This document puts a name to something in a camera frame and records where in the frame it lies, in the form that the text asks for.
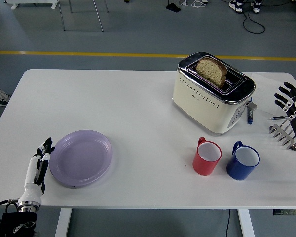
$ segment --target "sneaker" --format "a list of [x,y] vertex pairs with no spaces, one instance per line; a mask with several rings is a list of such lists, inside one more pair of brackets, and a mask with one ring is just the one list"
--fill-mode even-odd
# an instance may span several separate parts
[[236,2],[235,0],[229,3],[229,6],[234,9],[237,13],[242,13],[242,4]]
[[258,14],[260,12],[261,3],[256,3],[256,1],[251,3],[251,7],[253,9],[253,12]]
[[9,96],[3,90],[0,89],[0,106],[6,106],[10,98],[11,96]]

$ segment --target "cream toaster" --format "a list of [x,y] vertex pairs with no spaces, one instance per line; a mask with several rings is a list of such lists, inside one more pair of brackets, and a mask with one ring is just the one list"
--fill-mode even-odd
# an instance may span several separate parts
[[[213,58],[227,69],[223,88],[202,78],[195,70],[203,57]],[[213,133],[223,134],[234,127],[247,106],[256,86],[252,79],[227,63],[205,52],[183,59],[177,68],[173,101],[188,115]]]

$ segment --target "mug handle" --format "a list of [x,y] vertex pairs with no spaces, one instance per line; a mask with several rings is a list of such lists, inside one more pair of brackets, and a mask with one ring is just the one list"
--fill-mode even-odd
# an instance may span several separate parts
[[200,137],[199,139],[198,139],[198,145],[199,144],[201,144],[201,143],[203,143],[203,142],[205,142],[206,140],[205,140],[205,137]]
[[232,153],[234,154],[235,150],[238,147],[242,147],[242,146],[243,146],[242,142],[240,142],[240,141],[236,142],[235,145],[233,145]]

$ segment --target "white robotic hand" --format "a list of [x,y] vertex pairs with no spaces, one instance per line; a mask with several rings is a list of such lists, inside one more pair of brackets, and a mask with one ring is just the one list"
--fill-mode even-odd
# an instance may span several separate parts
[[41,205],[40,197],[44,194],[44,177],[48,169],[53,141],[48,138],[39,146],[36,154],[31,158],[25,178],[25,191],[18,202],[18,212],[36,212]]

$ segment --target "blue marker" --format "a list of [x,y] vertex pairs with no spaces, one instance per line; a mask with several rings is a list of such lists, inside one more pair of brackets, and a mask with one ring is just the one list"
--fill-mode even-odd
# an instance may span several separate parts
[[248,124],[252,124],[253,122],[253,111],[248,108]]

